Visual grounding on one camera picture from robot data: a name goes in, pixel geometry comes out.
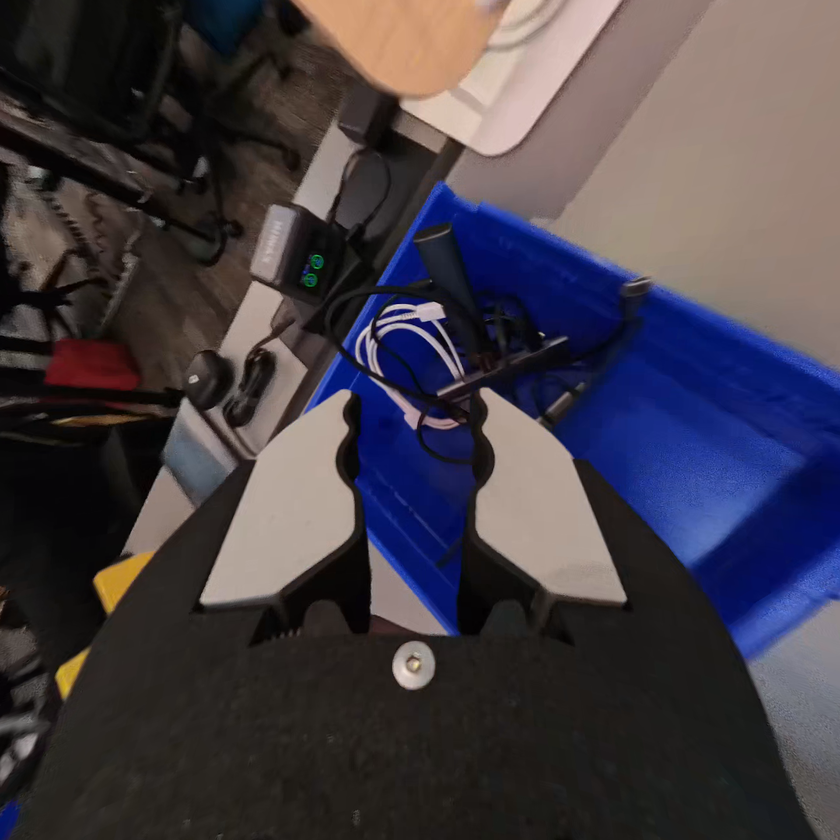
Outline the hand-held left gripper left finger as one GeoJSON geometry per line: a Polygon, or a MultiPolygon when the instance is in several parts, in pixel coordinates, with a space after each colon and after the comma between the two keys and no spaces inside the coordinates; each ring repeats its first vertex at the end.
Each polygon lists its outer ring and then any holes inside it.
{"type": "Polygon", "coordinates": [[[361,408],[359,395],[340,390],[259,454],[199,596],[204,612],[268,607],[290,631],[330,602],[352,634],[369,632],[361,408]]]}

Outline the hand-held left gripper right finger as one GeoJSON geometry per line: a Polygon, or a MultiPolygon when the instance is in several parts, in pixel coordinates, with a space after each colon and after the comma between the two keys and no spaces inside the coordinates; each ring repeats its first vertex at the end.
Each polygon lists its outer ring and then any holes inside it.
{"type": "Polygon", "coordinates": [[[560,604],[622,610],[627,594],[571,453],[489,388],[470,401],[475,486],[456,597],[458,633],[476,636],[498,604],[562,634],[560,604]]]}

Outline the blue plastic bin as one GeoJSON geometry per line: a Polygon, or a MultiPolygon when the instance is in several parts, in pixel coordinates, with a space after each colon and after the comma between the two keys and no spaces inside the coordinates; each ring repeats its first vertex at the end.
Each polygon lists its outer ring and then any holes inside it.
{"type": "MultiPolygon", "coordinates": [[[[635,274],[439,182],[383,272],[426,276],[414,235],[451,224],[474,288],[520,300],[573,352],[609,340],[635,274]]],[[[829,601],[839,582],[838,373],[662,287],[555,432],[589,461],[699,582],[746,659],[829,601]]],[[[425,453],[403,412],[336,356],[308,410],[360,395],[359,487],[369,536],[450,634],[470,471],[425,453]]]]}

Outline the black cable black plugs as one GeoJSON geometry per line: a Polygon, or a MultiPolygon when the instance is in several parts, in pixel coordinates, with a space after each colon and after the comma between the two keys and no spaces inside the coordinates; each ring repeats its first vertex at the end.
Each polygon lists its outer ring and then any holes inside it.
{"type": "Polygon", "coordinates": [[[413,285],[407,287],[394,287],[387,285],[380,285],[374,287],[362,287],[350,291],[343,292],[327,305],[325,314],[323,316],[323,329],[327,339],[336,349],[339,356],[350,364],[355,371],[368,377],[369,380],[380,385],[388,392],[396,392],[402,396],[408,397],[418,401],[423,411],[417,417],[415,423],[416,438],[421,449],[436,460],[453,466],[469,466],[475,464],[475,457],[455,458],[442,455],[432,449],[424,439],[423,426],[429,410],[437,408],[447,413],[448,418],[456,420],[457,424],[468,424],[469,415],[464,409],[457,408],[453,404],[447,403],[443,397],[438,397],[425,393],[424,391],[413,391],[410,388],[399,385],[395,382],[387,380],[383,374],[376,373],[370,368],[364,366],[362,362],[358,361],[355,356],[349,352],[343,343],[339,340],[334,328],[333,317],[336,312],[343,308],[345,304],[353,299],[370,299],[375,297],[389,298],[411,298],[424,302],[431,302],[440,304],[443,307],[444,315],[451,321],[459,320],[465,324],[466,339],[462,339],[461,343],[465,350],[477,357],[478,361],[474,362],[478,365],[482,361],[482,354],[489,352],[489,338],[485,331],[484,323],[480,315],[473,315],[468,312],[468,309],[445,290],[434,287],[431,280],[421,280],[413,285]]]}

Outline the slim grey USB hub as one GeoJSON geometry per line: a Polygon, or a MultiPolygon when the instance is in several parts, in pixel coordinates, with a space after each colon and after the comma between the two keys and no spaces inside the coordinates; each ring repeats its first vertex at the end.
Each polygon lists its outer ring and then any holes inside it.
{"type": "Polygon", "coordinates": [[[490,339],[452,225],[426,227],[414,235],[413,244],[469,362],[479,371],[487,371],[490,339]]]}

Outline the grey desk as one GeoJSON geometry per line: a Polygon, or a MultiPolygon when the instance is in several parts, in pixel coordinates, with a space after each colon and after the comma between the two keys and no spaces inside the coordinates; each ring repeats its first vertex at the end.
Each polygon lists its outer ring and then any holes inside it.
{"type": "MultiPolygon", "coordinates": [[[[838,2],[624,2],[518,147],[432,172],[838,373],[838,2]]],[[[838,599],[752,659],[838,838],[838,599]]]]}

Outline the grey-blue zip pouch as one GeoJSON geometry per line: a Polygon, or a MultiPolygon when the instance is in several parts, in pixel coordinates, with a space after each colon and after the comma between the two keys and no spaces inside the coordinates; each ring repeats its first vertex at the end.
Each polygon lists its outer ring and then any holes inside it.
{"type": "Polygon", "coordinates": [[[207,420],[183,402],[163,448],[163,465],[198,507],[235,471],[239,458],[207,420]]]}

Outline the black power adapter bundle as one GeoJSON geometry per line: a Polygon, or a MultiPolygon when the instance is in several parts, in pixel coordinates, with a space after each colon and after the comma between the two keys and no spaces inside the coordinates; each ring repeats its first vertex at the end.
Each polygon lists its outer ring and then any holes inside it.
{"type": "Polygon", "coordinates": [[[250,424],[275,378],[276,370],[276,358],[272,352],[259,347],[248,353],[234,393],[223,408],[223,418],[228,427],[238,429],[250,424]]]}

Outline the black rounded case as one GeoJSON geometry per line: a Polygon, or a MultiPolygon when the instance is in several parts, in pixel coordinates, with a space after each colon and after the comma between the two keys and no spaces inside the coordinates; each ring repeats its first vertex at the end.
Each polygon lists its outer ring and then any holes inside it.
{"type": "Polygon", "coordinates": [[[206,413],[225,398],[233,382],[231,363],[215,350],[201,350],[184,372],[182,391],[199,413],[206,413]]]}

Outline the yellow plastic bin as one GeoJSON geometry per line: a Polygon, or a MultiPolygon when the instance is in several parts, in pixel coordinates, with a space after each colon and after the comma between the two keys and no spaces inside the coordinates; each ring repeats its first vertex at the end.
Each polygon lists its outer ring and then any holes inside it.
{"type": "MultiPolygon", "coordinates": [[[[138,553],[98,572],[93,587],[106,617],[116,610],[131,585],[151,562],[155,551],[138,553]]],[[[89,656],[91,646],[66,661],[55,673],[56,687],[61,701],[67,700],[89,656]]]]}

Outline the wooden side table top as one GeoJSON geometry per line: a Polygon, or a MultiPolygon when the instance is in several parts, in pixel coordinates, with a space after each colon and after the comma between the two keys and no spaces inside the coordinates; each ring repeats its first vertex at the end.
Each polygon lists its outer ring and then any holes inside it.
{"type": "Polygon", "coordinates": [[[373,87],[399,98],[455,88],[485,53],[508,1],[296,1],[373,87]]]}

